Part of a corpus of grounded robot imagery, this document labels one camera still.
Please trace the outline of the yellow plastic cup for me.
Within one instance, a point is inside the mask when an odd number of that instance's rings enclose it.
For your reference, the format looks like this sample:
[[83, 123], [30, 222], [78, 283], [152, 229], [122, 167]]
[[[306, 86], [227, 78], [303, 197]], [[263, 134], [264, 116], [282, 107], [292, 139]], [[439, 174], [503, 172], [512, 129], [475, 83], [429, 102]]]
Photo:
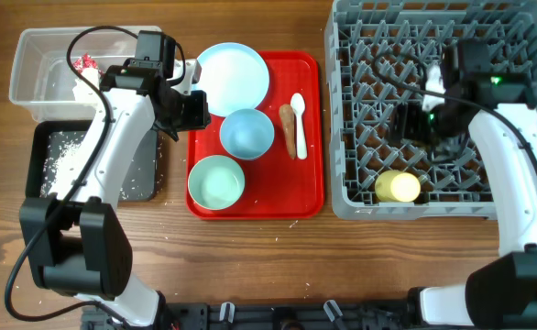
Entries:
[[375, 194], [381, 202], [413, 202], [420, 192], [419, 180], [408, 172], [387, 170], [375, 181]]

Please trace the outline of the light blue bowl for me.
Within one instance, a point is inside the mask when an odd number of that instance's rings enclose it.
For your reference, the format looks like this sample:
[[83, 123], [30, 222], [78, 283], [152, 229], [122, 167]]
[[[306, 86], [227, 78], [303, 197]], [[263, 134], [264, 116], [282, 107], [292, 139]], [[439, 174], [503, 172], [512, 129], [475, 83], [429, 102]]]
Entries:
[[228, 115], [220, 126], [222, 147], [240, 160], [256, 160], [272, 147], [275, 128], [270, 118], [257, 109], [241, 109]]

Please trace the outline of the mint green bowl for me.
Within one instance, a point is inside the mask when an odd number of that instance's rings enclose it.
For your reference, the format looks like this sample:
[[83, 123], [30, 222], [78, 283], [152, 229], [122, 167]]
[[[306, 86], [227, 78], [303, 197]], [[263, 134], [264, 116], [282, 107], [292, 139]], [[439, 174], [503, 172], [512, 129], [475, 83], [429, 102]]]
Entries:
[[213, 155], [199, 160], [191, 169], [187, 187], [191, 198], [202, 208], [224, 210], [235, 204], [246, 185], [245, 174], [233, 159]]

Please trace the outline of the red white wrapper tissue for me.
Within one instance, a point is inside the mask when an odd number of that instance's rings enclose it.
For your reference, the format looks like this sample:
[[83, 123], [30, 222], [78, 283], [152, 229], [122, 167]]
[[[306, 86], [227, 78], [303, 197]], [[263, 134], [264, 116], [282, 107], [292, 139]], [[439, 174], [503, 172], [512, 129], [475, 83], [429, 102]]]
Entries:
[[[98, 63], [88, 54], [85, 53], [73, 64], [73, 68], [94, 87], [99, 87], [99, 82], [103, 72], [99, 69]], [[76, 85], [72, 88], [76, 102], [86, 104], [97, 104], [100, 99], [95, 91], [83, 80], [76, 78]]]

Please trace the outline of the white rice pile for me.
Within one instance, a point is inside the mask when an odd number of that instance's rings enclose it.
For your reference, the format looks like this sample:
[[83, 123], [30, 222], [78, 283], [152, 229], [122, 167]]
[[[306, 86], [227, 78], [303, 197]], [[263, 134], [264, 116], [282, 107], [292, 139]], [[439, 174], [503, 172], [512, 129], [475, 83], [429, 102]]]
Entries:
[[[36, 196], [46, 197], [61, 170], [75, 158], [85, 133], [82, 131], [53, 132], [49, 134], [47, 154], [42, 167], [40, 186]], [[148, 134], [141, 141], [128, 168], [119, 193], [120, 201], [148, 201], [155, 195], [158, 136]]]

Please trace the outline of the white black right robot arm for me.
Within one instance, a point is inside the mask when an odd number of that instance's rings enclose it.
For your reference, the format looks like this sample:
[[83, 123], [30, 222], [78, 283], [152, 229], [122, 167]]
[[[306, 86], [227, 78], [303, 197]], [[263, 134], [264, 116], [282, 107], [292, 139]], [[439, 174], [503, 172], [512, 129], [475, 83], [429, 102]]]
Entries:
[[429, 66], [420, 104], [401, 104], [389, 139], [428, 148], [467, 134], [484, 163], [499, 257], [466, 282], [412, 291], [419, 325], [537, 329], [537, 108], [532, 80], [496, 71], [484, 42], [465, 39]]

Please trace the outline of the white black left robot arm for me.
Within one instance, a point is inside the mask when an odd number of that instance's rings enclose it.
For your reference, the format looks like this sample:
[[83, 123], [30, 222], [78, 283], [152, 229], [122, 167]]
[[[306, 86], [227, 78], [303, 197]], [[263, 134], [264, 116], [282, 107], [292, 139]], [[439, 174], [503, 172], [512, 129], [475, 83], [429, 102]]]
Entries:
[[12, 302], [18, 272], [28, 264], [41, 289], [71, 296], [76, 308], [103, 311], [120, 329], [169, 329], [172, 313], [164, 295], [132, 271], [133, 252], [117, 218], [119, 193], [137, 148], [151, 130], [177, 139], [180, 132], [210, 124], [206, 95], [194, 89], [197, 60], [159, 32], [135, 35], [132, 58], [96, 80], [80, 83], [97, 98], [93, 121], [67, 172], [45, 197], [28, 197], [19, 221], [25, 246], [5, 285]]

